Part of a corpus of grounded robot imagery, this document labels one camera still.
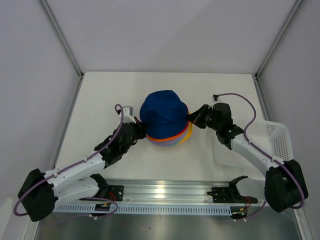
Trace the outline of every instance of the metal frame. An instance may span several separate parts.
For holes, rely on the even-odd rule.
[[[72,112],[74,111],[74,108],[75,108],[75,105],[76,105],[76,101],[77,101],[77,98],[78,98],[78,95],[79,95],[79,92],[80,92],[80,88],[81,88],[83,79],[84,79],[84,75],[79,80],[78,86],[77,86],[75,94],[73,96],[73,100],[72,100],[72,103],[71,103],[70,111],[68,113],[68,117],[66,119],[66,123],[65,123],[65,125],[63,127],[63,132],[62,132],[61,138],[59,140],[58,147],[57,147],[57,149],[56,149],[56,151],[54,153],[53,162],[52,162],[52,164],[50,166],[52,169],[55,168],[55,165],[56,165],[56,163],[58,161],[58,157],[59,157],[59,154],[60,154],[60,151],[61,151],[61,148],[62,148],[62,144],[64,143],[64,139],[65,139],[65,136],[66,136],[66,133],[67,133],[69,122],[70,122],[70,119],[71,119],[71,116],[72,116]]]
[[[58,148],[54,154],[54,159],[53,159],[53,163],[52,163],[52,167],[55,166],[57,160],[58,160],[58,157],[59,157],[59,153],[61,151],[61,147],[62,147],[62,144],[63,144],[63,141],[64,141],[64,138],[65,138],[65,135],[66,135],[66,132],[67,132],[67,128],[68,128],[68,125],[69,125],[69,122],[70,122],[70,119],[71,119],[71,116],[72,116],[72,112],[73,112],[73,109],[75,107],[75,103],[76,103],[76,100],[77,100],[77,97],[78,97],[78,94],[79,94],[79,91],[80,91],[80,88],[81,88],[81,85],[82,85],[82,80],[83,80],[83,76],[84,76],[84,73],[82,72],[72,50],[71,50],[71,47],[68,43],[68,41],[66,40],[66,37],[65,35],[63,34],[59,24],[58,24],[58,21],[49,5],[49,3],[47,2],[47,0],[37,0],[43,10],[43,13],[45,14],[48,22],[50,23],[55,35],[57,36],[60,44],[61,44],[61,47],[63,48],[65,54],[67,55],[68,59],[70,60],[74,70],[76,71],[76,73],[79,75],[79,77],[81,78],[79,83],[78,83],[78,86],[77,86],[77,90],[76,90],[76,93],[74,95],[74,98],[73,98],[73,102],[72,102],[72,105],[71,105],[71,108],[70,108],[70,112],[69,112],[69,115],[68,115],[68,118],[67,118],[67,121],[66,121],[66,124],[64,126],[64,129],[63,129],[63,134],[61,136],[61,139],[59,141],[59,145],[58,145]],[[298,13],[299,13],[299,10],[302,8],[303,6],[303,3],[305,2],[305,0],[297,0],[295,2],[295,4],[293,5],[290,13],[288,14],[285,22],[283,23],[283,25],[281,26],[280,28],[280,31],[279,33],[277,34],[275,40],[273,41],[268,53],[266,54],[265,58],[263,59],[263,62],[262,64],[260,65],[257,73],[255,74],[255,76],[253,77],[254,79],[254,86],[255,86],[255,89],[256,89],[256,92],[257,92],[257,96],[258,96],[258,100],[259,100],[259,103],[260,103],[260,106],[261,106],[261,109],[262,109],[262,113],[263,113],[263,118],[265,120],[268,120],[270,121],[270,114],[268,112],[268,109],[267,109],[267,105],[266,105],[266,102],[265,102],[265,99],[263,97],[263,93],[261,91],[261,86],[259,84],[259,79],[262,75],[262,73],[264,72],[265,68],[267,67],[268,63],[271,61],[272,57],[274,56],[275,52],[277,51],[279,45],[281,44],[282,40],[285,38],[288,30],[290,29],[293,21],[295,20],[295,18],[297,17]],[[193,203],[193,204],[199,204],[199,200],[200,202],[202,201],[202,204],[208,204],[206,201],[206,198],[208,196],[204,196],[205,192],[204,191],[207,191],[208,190],[208,183],[199,183],[199,182],[174,182],[174,181],[167,181],[167,182],[163,182],[163,181],[139,181],[139,180],[133,180],[133,181],[130,181],[130,183],[128,183],[129,185],[131,184],[131,187],[132,187],[132,191],[131,194],[132,196],[134,197],[135,194],[139,193],[140,196],[148,196],[149,198],[146,198],[145,200],[147,202],[150,202],[150,201],[153,201],[153,204],[157,204],[159,202],[159,193],[157,191],[159,191],[159,189],[167,189],[167,192],[166,192],[166,196],[167,197],[172,197],[172,196],[178,196],[176,194],[172,195],[172,192],[170,193],[170,191],[174,190],[174,191],[178,191],[179,192],[179,189],[182,187],[182,192],[181,193],[181,196],[180,198],[178,197],[179,199],[179,202],[182,201],[182,199],[184,201],[188,201],[188,199],[190,200],[190,197],[192,198],[195,198],[198,200],[197,203]],[[196,195],[192,195],[192,196],[188,196],[188,187],[186,188],[185,184],[190,184],[189,185],[189,188],[194,188],[195,186],[197,187],[200,187],[201,189],[201,193],[200,195],[196,196]],[[212,184],[216,185],[216,184],[222,184],[222,185],[225,185],[226,183],[211,183],[210,185],[212,186]],[[301,235],[302,235],[302,238],[304,240],[312,240],[314,239],[314,235],[311,231],[311,228],[310,228],[310,224],[309,224],[309,221],[308,221],[308,218],[307,218],[307,215],[306,215],[306,211],[304,208],[302,209],[299,209],[299,210],[295,210],[295,215],[296,215],[296,219],[297,219],[297,223],[298,223],[298,226],[299,226],[299,229],[300,229],[300,232],[301,232]],[[37,228],[38,224],[32,224],[32,226],[29,224],[28,228],[27,228],[27,232],[29,231],[30,234],[27,234],[27,238],[25,239],[31,239],[32,236],[34,236],[34,233],[35,233],[35,229]]]
[[[288,14],[288,16],[286,17],[283,25],[280,28],[279,33],[277,34],[276,38],[274,39],[268,53],[266,54],[266,56],[263,59],[262,64],[260,65],[257,73],[256,73],[256,79],[259,80],[263,71],[266,69],[268,63],[270,62],[270,60],[272,59],[272,57],[274,56],[275,52],[277,51],[280,43],[282,42],[282,40],[285,38],[288,30],[290,29],[292,23],[294,22],[294,20],[296,19],[299,10],[302,8],[303,3],[305,2],[305,0],[297,0],[295,2],[295,4],[293,5],[290,13]]]
[[[44,15],[46,16],[48,22],[50,23],[56,37],[58,38],[61,47],[63,48],[66,56],[68,57],[68,59],[70,60],[74,70],[76,71],[76,73],[79,75],[79,77],[83,76],[83,72],[81,71],[81,68],[70,48],[70,45],[64,35],[64,33],[62,32],[58,21],[49,5],[49,3],[47,2],[47,0],[37,0],[43,10]]]

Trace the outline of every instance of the white surface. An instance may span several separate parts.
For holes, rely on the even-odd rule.
[[[7,198],[0,205],[0,240],[6,230],[10,216],[12,214],[13,201],[12,198]]]
[[[1,203],[18,199],[30,171],[50,166],[78,76],[37,1],[1,2],[0,23]],[[27,224],[12,215],[2,240],[20,240]]]
[[[319,228],[320,1],[307,0],[260,81],[273,121],[290,131],[309,191],[306,212]]]
[[[165,89],[174,90],[191,112],[210,104],[212,94],[236,92],[252,101],[258,119],[262,119],[249,74],[87,72],[57,166],[79,159],[112,134],[119,124],[115,104],[131,105],[133,115],[138,117],[147,95]],[[251,107],[241,98],[224,96],[221,100],[230,104],[233,116],[252,117]],[[214,139],[213,130],[194,127],[190,139],[174,147],[163,148],[147,139],[139,140],[120,161],[100,173],[106,178],[194,181],[261,176],[257,170],[214,163]]]
[[[255,73],[295,0],[49,0],[82,71]]]

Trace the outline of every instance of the hat brim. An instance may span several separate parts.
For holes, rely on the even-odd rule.
[[[149,137],[148,135],[146,136],[147,139],[158,146],[162,146],[162,147],[168,147],[168,146],[172,146],[175,145],[177,143],[179,143],[180,141],[182,141],[183,139],[185,139],[185,137],[187,136],[188,132],[189,132],[189,128],[190,128],[190,123],[188,122],[187,128],[181,133],[179,134],[176,138],[167,138],[166,141],[164,141],[163,139],[154,139],[152,137]]]

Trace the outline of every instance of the plastic basket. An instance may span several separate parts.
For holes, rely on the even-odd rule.
[[[250,119],[246,118],[233,118],[234,124],[242,129],[245,128],[249,121]],[[249,138],[256,141],[277,157],[284,160],[294,159],[289,130],[285,125],[272,121],[255,120],[249,126],[247,134]],[[247,159],[229,150],[226,146],[222,145],[218,139],[213,141],[213,156],[214,159],[221,164],[254,168]]]

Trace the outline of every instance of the white wall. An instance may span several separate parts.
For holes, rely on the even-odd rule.
[[[52,163],[79,78],[36,0],[3,2],[0,23],[1,204]],[[2,239],[21,239],[27,219],[12,216]]]
[[[320,1],[307,0],[260,83],[271,119],[290,130],[294,158],[301,164],[309,190],[306,212],[320,238],[319,24]]]
[[[296,0],[49,0],[83,71],[255,73]]]

